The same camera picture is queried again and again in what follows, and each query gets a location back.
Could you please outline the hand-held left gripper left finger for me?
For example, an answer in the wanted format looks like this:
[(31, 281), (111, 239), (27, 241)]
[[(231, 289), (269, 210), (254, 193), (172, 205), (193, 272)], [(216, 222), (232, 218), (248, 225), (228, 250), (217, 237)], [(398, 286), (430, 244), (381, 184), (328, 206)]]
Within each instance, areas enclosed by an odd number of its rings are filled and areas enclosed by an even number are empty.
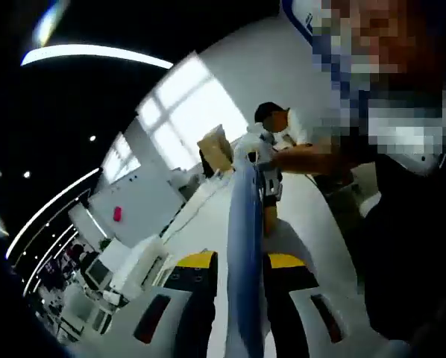
[(218, 254), (179, 260), (155, 292), (133, 331), (147, 357), (205, 357), (216, 316)]

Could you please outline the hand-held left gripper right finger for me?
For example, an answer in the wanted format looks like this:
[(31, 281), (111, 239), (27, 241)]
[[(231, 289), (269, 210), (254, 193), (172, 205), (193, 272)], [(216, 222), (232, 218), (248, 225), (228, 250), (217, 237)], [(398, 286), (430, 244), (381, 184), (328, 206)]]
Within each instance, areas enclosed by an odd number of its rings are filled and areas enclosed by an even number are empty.
[(263, 255), (267, 314), (278, 357), (382, 357), (361, 297), (319, 283), (290, 254)]

